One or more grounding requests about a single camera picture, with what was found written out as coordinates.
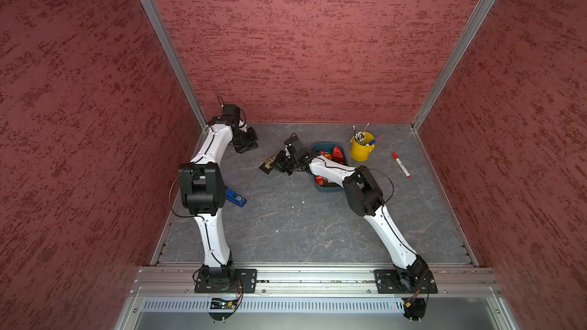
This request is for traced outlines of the black oolong tea bag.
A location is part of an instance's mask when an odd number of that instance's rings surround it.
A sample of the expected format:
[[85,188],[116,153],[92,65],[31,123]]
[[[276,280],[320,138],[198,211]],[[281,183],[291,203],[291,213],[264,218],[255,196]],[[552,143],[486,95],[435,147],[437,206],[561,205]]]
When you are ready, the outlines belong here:
[[270,172],[273,170],[274,168],[274,163],[275,163],[276,157],[275,156],[271,156],[269,157],[267,160],[265,160],[261,166],[259,167],[259,169],[264,172],[265,174],[270,174]]

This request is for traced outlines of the red foil tea bag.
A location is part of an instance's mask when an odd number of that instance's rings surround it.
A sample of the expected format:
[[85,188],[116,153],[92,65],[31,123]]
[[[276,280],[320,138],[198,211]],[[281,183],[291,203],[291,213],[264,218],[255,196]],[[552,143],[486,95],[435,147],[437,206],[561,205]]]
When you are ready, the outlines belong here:
[[338,146],[335,146],[333,148],[333,152],[331,154],[331,160],[336,163],[340,163],[340,164],[345,163],[345,156]]

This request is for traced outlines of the teal plastic storage box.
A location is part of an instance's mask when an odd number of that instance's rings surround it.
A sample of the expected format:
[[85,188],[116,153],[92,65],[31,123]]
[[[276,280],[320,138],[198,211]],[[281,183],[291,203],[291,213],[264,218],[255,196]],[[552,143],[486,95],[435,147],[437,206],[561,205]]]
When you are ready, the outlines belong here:
[[[320,193],[339,193],[344,191],[342,186],[344,178],[341,176],[341,173],[343,168],[347,168],[348,163],[346,158],[344,164],[331,160],[331,154],[335,146],[338,146],[345,156],[342,145],[334,142],[320,142],[312,145],[310,148],[312,154],[317,154],[319,157],[322,157],[320,162],[323,165],[319,168],[319,173],[313,177],[313,186]],[[315,177],[322,177],[324,186],[318,186],[315,182]]]

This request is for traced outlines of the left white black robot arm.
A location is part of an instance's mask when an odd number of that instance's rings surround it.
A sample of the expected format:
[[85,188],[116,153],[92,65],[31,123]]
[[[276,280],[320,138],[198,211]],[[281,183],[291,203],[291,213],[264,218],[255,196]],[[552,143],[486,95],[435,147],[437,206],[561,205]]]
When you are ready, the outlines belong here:
[[197,282],[208,286],[228,286],[235,282],[232,254],[223,228],[226,185],[220,170],[228,146],[239,153],[256,148],[255,131],[240,116],[220,116],[206,128],[200,150],[179,168],[180,198],[189,218],[194,219],[203,243],[203,267]]

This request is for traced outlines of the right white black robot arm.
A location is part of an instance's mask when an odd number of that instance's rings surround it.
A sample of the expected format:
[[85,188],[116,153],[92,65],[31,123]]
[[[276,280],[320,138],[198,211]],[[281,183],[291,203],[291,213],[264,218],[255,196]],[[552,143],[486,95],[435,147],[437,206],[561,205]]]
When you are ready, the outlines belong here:
[[321,154],[291,154],[287,151],[278,153],[273,166],[283,173],[306,172],[341,186],[350,209],[373,227],[388,250],[402,290],[415,293],[430,280],[428,264],[408,244],[394,223],[382,189],[366,166],[350,167]]

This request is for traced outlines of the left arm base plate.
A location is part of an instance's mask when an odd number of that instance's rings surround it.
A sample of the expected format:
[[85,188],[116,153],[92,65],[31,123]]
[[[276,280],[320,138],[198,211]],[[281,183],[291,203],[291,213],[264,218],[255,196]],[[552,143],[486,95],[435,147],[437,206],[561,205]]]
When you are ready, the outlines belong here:
[[254,293],[257,286],[256,269],[230,269],[205,266],[195,277],[195,293]]

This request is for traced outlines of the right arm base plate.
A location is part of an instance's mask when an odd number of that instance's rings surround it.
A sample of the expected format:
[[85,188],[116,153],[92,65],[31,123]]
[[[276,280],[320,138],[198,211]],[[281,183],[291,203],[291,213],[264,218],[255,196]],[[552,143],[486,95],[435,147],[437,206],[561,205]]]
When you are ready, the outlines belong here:
[[438,288],[430,270],[411,273],[406,270],[375,270],[375,285],[379,294],[414,295],[437,294]]

